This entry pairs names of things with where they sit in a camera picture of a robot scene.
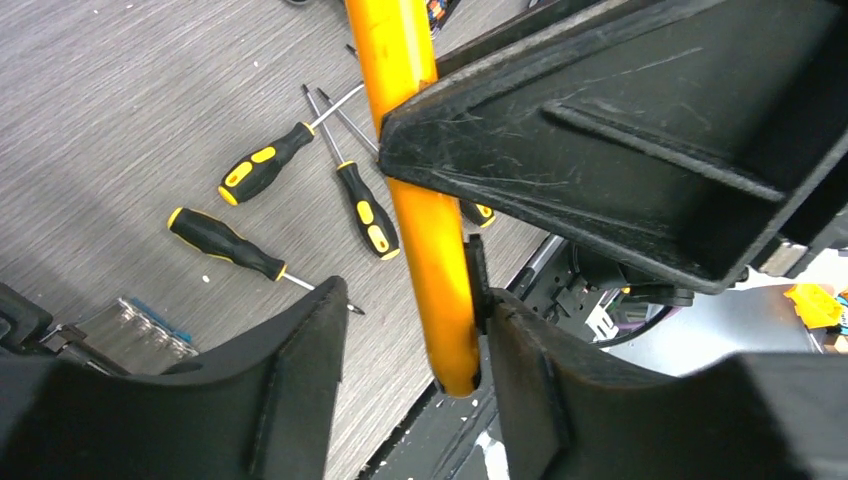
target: gray metal panel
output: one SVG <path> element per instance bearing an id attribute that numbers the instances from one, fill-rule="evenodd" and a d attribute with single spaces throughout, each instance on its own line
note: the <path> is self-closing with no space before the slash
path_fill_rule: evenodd
<path id="1" fill-rule="evenodd" d="M 778 285 L 697 295 L 692 307 L 609 352 L 676 376 L 735 352 L 815 352 L 792 301 L 783 296 L 788 289 Z"/>
<path id="2" fill-rule="evenodd" d="M 463 0 L 437 50 L 523 7 Z M 238 157 L 309 118 L 301 83 L 338 96 L 358 81 L 345 22 L 328 1 L 0 0 L 0 281 L 63 322 L 131 294 L 201 350 L 304 294 L 173 238 L 178 206 L 218 216 L 305 280 L 343 276 L 368 316 L 348 330 L 332 479 L 356 474 L 431 379 L 405 261 L 379 262 L 355 236 L 324 142 L 248 204 L 229 207 L 215 188 Z M 345 111 L 373 135 L 364 98 Z M 367 151 L 329 125 L 393 214 Z M 500 215 L 484 234 L 493 284 L 542 238 Z"/>

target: wire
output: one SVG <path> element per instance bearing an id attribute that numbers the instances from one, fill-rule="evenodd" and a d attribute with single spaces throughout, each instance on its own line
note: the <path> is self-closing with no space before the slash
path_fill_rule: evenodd
<path id="1" fill-rule="evenodd" d="M 616 309 L 621 306 L 621 303 L 624 301 L 624 297 L 626 297 L 626 296 L 627 296 L 627 294 L 625 294 L 623 292 L 620 293 L 612 302 L 610 302 L 609 305 L 607 305 L 607 307 L 606 307 L 607 312 L 609 312 L 609 313 L 615 312 Z"/>
<path id="2" fill-rule="evenodd" d="M 600 340 L 597 342 L 592 342 L 591 345 L 598 348 L 607 348 L 614 347 L 616 345 L 621 345 L 622 343 L 627 343 L 631 340 L 634 340 L 642 335 L 648 333 L 648 330 L 657 326 L 663 320 L 671 317 L 675 313 L 677 313 L 678 309 L 675 307 L 663 307 L 662 310 L 657 312 L 656 315 L 653 316 L 649 321 L 645 322 L 645 326 L 639 328 L 637 330 L 633 330 L 632 332 L 627 332 L 624 335 L 620 335 L 615 338 L 611 338 L 609 340 Z"/>

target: orange object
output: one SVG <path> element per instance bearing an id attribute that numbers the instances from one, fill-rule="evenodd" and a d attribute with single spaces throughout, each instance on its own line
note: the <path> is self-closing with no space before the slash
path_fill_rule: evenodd
<path id="1" fill-rule="evenodd" d="M 807 328 L 832 327 L 839 323 L 842 305 L 820 286 L 799 283 L 783 295 L 795 302 L 795 313 Z"/>
<path id="2" fill-rule="evenodd" d="M 420 0 L 347 0 L 371 115 L 383 116 L 438 79 L 427 7 Z M 427 355 L 445 392 L 470 395 L 480 352 L 455 198 L 389 179 L 421 315 Z"/>

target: screwdriver shaft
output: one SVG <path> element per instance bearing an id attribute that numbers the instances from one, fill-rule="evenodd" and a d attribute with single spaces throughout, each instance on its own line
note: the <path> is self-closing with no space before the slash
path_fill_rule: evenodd
<path id="1" fill-rule="evenodd" d="M 328 108 L 327 111 L 324 112 L 323 114 L 318 115 L 318 118 L 313 120 L 312 123 L 309 124 L 309 126 L 312 127 L 312 128 L 315 128 L 318 125 L 320 125 L 324 120 L 330 118 L 330 115 L 332 115 L 336 110 L 338 110 L 344 102 L 350 100 L 350 97 L 356 95 L 356 93 L 359 92 L 360 90 L 362 90 L 363 88 L 365 88 L 365 84 L 360 82 L 359 85 L 353 87 L 353 89 L 351 91 L 347 92 L 345 94 L 345 96 L 341 98 L 341 100 L 336 102 L 336 104 L 334 106 Z"/>
<path id="2" fill-rule="evenodd" d="M 294 276 L 294 275 L 292 275 L 292 274 L 284 273 L 284 274 L 283 274 L 283 278 L 285 278 L 286 280 L 289 280 L 290 282 L 293 282 L 293 283 L 296 283 L 296 284 L 300 285 L 301 287 L 303 287 L 303 288 L 305 288 L 305 289 L 309 290 L 310 292 L 311 292 L 312 290 L 315 290 L 315 286 L 314 286 L 314 285 L 312 285 L 312 284 L 311 284 L 311 283 L 309 283 L 309 282 L 306 282 L 305 280 L 301 280 L 301 279 L 299 279 L 299 278 L 295 277 L 295 276 Z M 352 303 L 348 303 L 348 304 L 347 304 L 347 309 L 348 309 L 348 310 L 350 310 L 350 311 L 351 311 L 351 312 L 353 312 L 353 313 L 358 313 L 358 314 L 360 314 L 360 315 L 365 315 L 365 312 L 364 312 L 361 308 L 357 307 L 356 305 L 354 305 L 354 304 L 352 304 Z"/>
<path id="3" fill-rule="evenodd" d="M 334 102 L 333 99 L 330 98 L 329 95 L 327 95 L 327 92 L 321 90 L 320 88 L 317 90 L 318 94 L 321 95 L 324 100 L 326 100 L 327 103 L 330 104 L 331 107 L 335 106 L 336 102 Z M 365 132 L 363 132 L 362 129 L 356 126 L 356 123 L 351 120 L 351 118 L 348 117 L 346 113 L 344 113 L 344 110 L 339 108 L 338 110 L 336 110 L 336 114 L 338 114 L 338 116 L 342 119 L 342 122 L 344 122 L 344 124 L 347 125 L 348 128 L 350 128 L 353 133 L 355 133 L 356 136 L 359 137 L 359 139 L 362 140 L 365 145 L 368 146 L 368 148 L 374 153 L 374 155 L 377 155 L 380 149 L 377 147 L 377 145 L 374 144 L 374 142 L 371 141 L 370 138 L 368 138 L 368 135 L 365 135 Z"/>
<path id="4" fill-rule="evenodd" d="M 306 94 L 306 100 L 309 102 L 309 106 L 312 107 L 312 111 L 315 115 L 318 115 L 318 118 L 323 118 L 326 112 L 322 115 L 321 110 L 318 108 L 318 105 L 315 104 L 315 99 L 312 98 L 312 93 L 309 92 L 309 89 L 306 88 L 306 85 L 303 85 L 303 93 Z M 339 146 L 336 144 L 336 139 L 333 138 L 333 134 L 330 133 L 330 129 L 327 128 L 326 125 L 321 125 L 321 131 L 324 133 L 325 138 L 330 144 L 330 150 L 333 152 L 333 158 L 336 159 L 336 163 L 342 165 L 345 163 L 344 157 L 342 157 L 342 152 L 339 150 Z"/>

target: black plastic handle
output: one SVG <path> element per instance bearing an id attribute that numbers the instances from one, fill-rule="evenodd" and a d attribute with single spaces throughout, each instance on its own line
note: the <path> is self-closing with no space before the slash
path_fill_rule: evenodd
<path id="1" fill-rule="evenodd" d="M 204 213 L 178 208 L 168 220 L 168 230 L 207 255 L 256 270 L 275 282 L 286 272 L 286 262 L 265 254 L 226 223 Z"/>
<path id="2" fill-rule="evenodd" d="M 286 136 L 239 160 L 221 179 L 218 193 L 230 205 L 244 203 L 259 195 L 274 183 L 280 170 L 297 151 L 313 138 L 312 127 L 298 123 Z"/>
<path id="3" fill-rule="evenodd" d="M 459 200 L 459 210 L 462 215 L 474 225 L 486 228 L 495 221 L 495 211 L 484 205 L 479 205 L 468 200 Z"/>
<path id="4" fill-rule="evenodd" d="M 362 181 L 359 166 L 355 162 L 345 162 L 339 166 L 336 173 L 341 177 L 347 190 L 356 227 L 365 240 L 365 244 L 374 255 L 383 260 L 396 257 L 400 253 L 400 240 L 398 240 L 395 225 Z"/>

